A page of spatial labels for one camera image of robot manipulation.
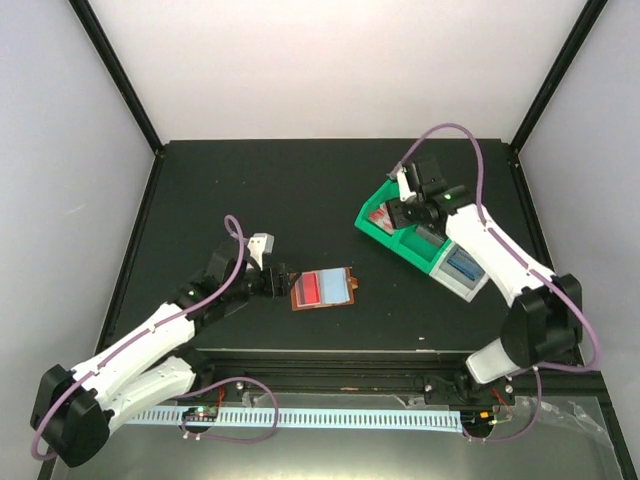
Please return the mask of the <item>red credit card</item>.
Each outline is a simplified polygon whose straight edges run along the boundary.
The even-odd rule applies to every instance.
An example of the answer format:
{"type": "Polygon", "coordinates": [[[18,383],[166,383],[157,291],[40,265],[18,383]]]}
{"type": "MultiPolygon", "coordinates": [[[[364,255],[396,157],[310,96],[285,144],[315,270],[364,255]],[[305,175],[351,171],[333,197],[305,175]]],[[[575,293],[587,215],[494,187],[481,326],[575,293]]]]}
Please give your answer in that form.
{"type": "Polygon", "coordinates": [[[321,302],[320,285],[316,273],[301,274],[296,282],[296,300],[300,307],[314,306],[321,302]]]}

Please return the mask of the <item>brown leather card holder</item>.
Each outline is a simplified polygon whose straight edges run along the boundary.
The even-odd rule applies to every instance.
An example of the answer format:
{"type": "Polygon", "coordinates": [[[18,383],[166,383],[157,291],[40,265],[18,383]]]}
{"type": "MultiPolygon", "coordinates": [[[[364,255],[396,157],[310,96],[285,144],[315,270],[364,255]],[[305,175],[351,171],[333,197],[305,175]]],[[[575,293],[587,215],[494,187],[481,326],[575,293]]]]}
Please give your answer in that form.
{"type": "Polygon", "coordinates": [[[352,274],[350,267],[319,269],[306,272],[314,272],[318,275],[321,302],[314,306],[298,306],[295,284],[290,293],[290,303],[293,311],[352,305],[355,302],[355,291],[358,289],[359,283],[358,279],[352,274]]]}

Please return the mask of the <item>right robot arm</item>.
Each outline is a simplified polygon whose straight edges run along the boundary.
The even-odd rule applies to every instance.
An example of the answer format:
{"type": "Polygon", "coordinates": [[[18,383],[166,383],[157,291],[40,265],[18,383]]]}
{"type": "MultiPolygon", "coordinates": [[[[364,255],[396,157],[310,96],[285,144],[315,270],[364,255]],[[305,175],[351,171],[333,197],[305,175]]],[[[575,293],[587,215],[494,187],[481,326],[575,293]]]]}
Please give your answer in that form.
{"type": "Polygon", "coordinates": [[[582,289],[527,254],[489,215],[477,193],[449,186],[432,159],[396,167],[397,194],[385,203],[392,228],[413,230],[424,242],[446,239],[449,248],[431,272],[471,293],[492,281],[508,312],[496,339],[467,357],[454,377],[457,396],[476,403],[497,380],[533,367],[551,368],[582,339],[582,289]]]}

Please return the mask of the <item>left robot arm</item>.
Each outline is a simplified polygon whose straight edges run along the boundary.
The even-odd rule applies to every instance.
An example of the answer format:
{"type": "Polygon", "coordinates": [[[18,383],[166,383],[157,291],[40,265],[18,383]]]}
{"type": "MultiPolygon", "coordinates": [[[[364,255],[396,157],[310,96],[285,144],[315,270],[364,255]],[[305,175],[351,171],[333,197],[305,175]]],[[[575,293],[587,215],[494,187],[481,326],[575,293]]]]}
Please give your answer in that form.
{"type": "Polygon", "coordinates": [[[173,397],[202,399],[215,376],[189,341],[222,320],[230,306],[252,297],[287,296],[294,275],[268,264],[274,238],[256,233],[241,250],[216,252],[206,270],[173,293],[141,325],[71,369],[56,364],[41,377],[30,425],[41,461],[77,467],[94,457],[129,419],[173,397]]]}

